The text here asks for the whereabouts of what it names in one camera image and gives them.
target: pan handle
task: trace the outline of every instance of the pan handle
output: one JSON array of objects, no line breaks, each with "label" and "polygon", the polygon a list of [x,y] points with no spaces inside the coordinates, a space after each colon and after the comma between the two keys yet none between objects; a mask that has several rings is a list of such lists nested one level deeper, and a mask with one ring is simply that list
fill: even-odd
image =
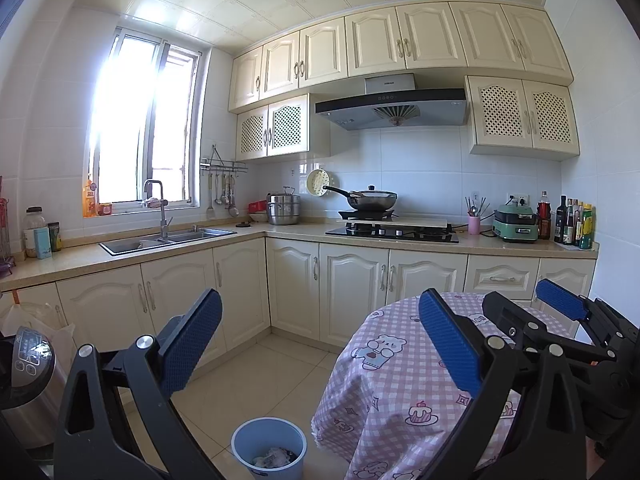
[{"label": "pan handle", "polygon": [[347,198],[351,198],[351,193],[349,193],[348,191],[345,191],[343,189],[340,189],[339,187],[322,186],[322,189],[328,189],[329,191],[335,191],[336,193],[340,193],[341,195],[344,195]]}]

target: faucet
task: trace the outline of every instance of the faucet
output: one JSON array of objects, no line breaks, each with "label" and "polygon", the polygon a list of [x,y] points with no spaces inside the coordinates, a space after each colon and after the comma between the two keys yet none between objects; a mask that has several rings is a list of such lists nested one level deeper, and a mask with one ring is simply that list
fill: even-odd
[{"label": "faucet", "polygon": [[164,199],[164,187],[162,186],[161,180],[154,180],[152,178],[146,179],[144,185],[145,193],[148,193],[149,184],[160,184],[160,200],[158,200],[157,198],[147,198],[146,200],[143,200],[142,203],[143,205],[152,208],[158,207],[158,204],[160,205],[160,237],[162,238],[162,240],[167,240],[167,238],[169,237],[167,227],[171,223],[171,220],[174,219],[172,217],[171,220],[167,222],[166,216],[164,215],[164,208],[169,205],[169,201]]}]

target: frying pan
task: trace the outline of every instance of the frying pan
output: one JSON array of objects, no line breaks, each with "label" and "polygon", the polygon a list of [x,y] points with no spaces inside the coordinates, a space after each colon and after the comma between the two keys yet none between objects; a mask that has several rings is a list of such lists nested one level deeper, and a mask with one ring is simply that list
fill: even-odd
[{"label": "frying pan", "polygon": [[376,191],[374,186],[369,186],[366,191],[345,191],[333,186],[322,188],[344,195],[349,205],[358,211],[386,211],[391,209],[398,199],[396,193]]}]

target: countertop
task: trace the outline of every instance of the countertop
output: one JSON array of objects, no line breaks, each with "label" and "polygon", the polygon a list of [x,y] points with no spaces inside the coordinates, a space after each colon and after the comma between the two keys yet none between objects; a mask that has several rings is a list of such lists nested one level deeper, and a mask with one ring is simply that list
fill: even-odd
[{"label": "countertop", "polygon": [[326,235],[324,234],[325,231],[335,228],[333,224],[326,223],[303,223],[292,226],[272,226],[259,223],[249,228],[236,228],[235,223],[230,223],[216,225],[215,227],[216,229],[236,231],[237,234],[210,240],[199,240],[188,244],[153,248],[148,251],[123,254],[121,256],[111,256],[99,244],[89,244],[65,248],[45,260],[28,258],[23,262],[18,262],[17,266],[12,269],[13,273],[0,280],[0,292],[66,280],[102,270],[137,265],[178,254],[264,237],[432,253],[524,256],[531,258],[586,258],[590,260],[598,257],[597,244],[594,244],[593,250],[581,251],[564,248],[549,240],[538,240],[534,244],[512,244],[503,242],[499,238],[469,235],[467,232],[458,233],[460,243],[447,244]]}]

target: wall outlet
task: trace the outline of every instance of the wall outlet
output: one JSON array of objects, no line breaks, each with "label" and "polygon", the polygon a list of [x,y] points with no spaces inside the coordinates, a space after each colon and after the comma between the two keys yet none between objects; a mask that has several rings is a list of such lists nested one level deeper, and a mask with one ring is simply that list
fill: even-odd
[{"label": "wall outlet", "polygon": [[530,205],[529,203],[529,195],[523,195],[521,193],[507,193],[507,202],[513,198],[513,200],[518,204],[518,205]]}]

